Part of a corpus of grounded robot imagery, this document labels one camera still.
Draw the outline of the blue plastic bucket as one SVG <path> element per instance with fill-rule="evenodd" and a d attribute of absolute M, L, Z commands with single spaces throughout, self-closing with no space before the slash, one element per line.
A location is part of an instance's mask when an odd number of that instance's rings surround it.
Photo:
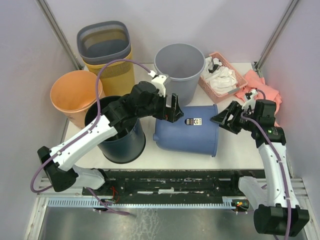
<path fill-rule="evenodd" d="M 184 106 L 182 111 L 174 123 L 156 120 L 153 141 L 161 149 L 215 157 L 219 125 L 211 118 L 218 114 L 217 105 Z"/>

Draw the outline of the grey round bin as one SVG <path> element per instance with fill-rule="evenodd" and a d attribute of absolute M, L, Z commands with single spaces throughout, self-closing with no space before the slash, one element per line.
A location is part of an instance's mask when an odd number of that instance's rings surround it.
<path fill-rule="evenodd" d="M 180 107 L 192 101 L 205 64 L 204 54 L 190 44 L 173 43 L 157 52 L 154 67 L 157 73 L 170 78 L 165 85 L 167 105 L 171 105 L 172 94 L 178 95 Z"/>

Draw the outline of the black cylindrical bin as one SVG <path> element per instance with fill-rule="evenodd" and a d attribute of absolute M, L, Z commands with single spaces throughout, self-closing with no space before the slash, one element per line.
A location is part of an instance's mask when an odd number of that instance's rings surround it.
<path fill-rule="evenodd" d="M 110 120 L 117 134 L 100 144 L 103 155 L 113 163 L 126 164 L 137 159 L 146 145 L 146 137 L 140 120 L 125 110 L 120 96 L 108 96 L 100 99 L 102 115 Z"/>

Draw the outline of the grey slatted basket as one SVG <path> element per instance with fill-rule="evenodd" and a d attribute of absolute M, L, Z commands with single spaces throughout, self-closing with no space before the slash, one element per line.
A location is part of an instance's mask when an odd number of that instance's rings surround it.
<path fill-rule="evenodd" d="M 117 20 L 83 27 L 76 36 L 78 53 L 90 65 L 106 64 L 123 59 L 132 50 L 126 25 Z"/>

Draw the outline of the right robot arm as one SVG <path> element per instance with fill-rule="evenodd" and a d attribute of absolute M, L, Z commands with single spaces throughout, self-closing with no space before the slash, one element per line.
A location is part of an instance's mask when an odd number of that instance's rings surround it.
<path fill-rule="evenodd" d="M 296 237 L 310 220 L 294 193 L 287 164 L 284 130 L 275 126 L 276 103 L 258 99 L 254 106 L 242 106 L 232 101 L 210 120 L 221 128 L 238 134 L 251 133 L 263 162 L 266 189 L 251 176 L 242 176 L 229 183 L 231 193 L 244 193 L 252 206 L 253 222 L 259 234 Z"/>

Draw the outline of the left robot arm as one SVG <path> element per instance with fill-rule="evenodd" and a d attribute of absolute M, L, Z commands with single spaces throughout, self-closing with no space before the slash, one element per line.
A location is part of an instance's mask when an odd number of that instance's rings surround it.
<path fill-rule="evenodd" d="M 63 192 L 74 185 L 94 189 L 106 195 L 111 183 L 98 169 L 76 166 L 76 162 L 103 141 L 135 125 L 140 118 L 152 116 L 174 123 L 184 114 L 178 103 L 178 95 L 171 95 L 171 106 L 166 96 L 151 82 L 141 81 L 131 93 L 112 101 L 106 107 L 97 106 L 97 116 L 85 128 L 66 142 L 48 148 L 42 146 L 37 155 L 55 192 Z"/>

